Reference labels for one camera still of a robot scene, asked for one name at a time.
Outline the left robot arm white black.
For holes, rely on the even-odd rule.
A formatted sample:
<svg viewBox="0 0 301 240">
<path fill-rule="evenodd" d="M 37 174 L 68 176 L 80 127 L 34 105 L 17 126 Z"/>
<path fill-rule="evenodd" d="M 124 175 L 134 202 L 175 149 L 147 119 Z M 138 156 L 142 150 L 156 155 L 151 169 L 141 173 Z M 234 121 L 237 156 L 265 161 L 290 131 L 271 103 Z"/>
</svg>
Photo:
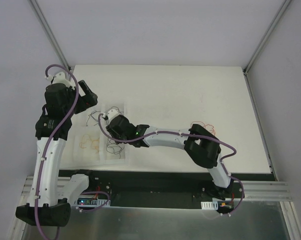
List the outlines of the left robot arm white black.
<svg viewBox="0 0 301 240">
<path fill-rule="evenodd" d="M 63 150 L 72 126 L 71 117 L 98 103 L 98 97 L 84 80 L 78 82 L 84 96 L 68 82 L 58 82 L 46 87 L 45 104 L 35 125 L 37 158 L 31 190 L 26 204 L 18 206 L 15 216 L 36 226 L 64 227 L 71 207 L 83 192 L 96 190 L 96 182 L 86 174 L 76 173 L 63 188 L 58 189 L 58 177 Z"/>
</svg>

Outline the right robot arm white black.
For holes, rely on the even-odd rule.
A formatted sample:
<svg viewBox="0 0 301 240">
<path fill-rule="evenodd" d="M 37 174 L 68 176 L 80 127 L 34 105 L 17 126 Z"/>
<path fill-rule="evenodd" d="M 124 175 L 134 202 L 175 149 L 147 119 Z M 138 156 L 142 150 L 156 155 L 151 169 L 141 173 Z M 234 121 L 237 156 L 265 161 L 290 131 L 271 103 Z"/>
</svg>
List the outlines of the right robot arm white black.
<svg viewBox="0 0 301 240">
<path fill-rule="evenodd" d="M 133 125 L 120 113 L 104 113 L 102 118 L 106 123 L 102 132 L 117 144 L 185 151 L 196 165 L 207 169 L 212 177 L 212 186 L 204 187 L 210 197 L 224 200 L 233 192 L 234 181 L 223 164 L 223 159 L 234 156 L 237 151 L 203 126 L 193 124 L 189 129 L 172 130 L 147 124 Z"/>
</svg>

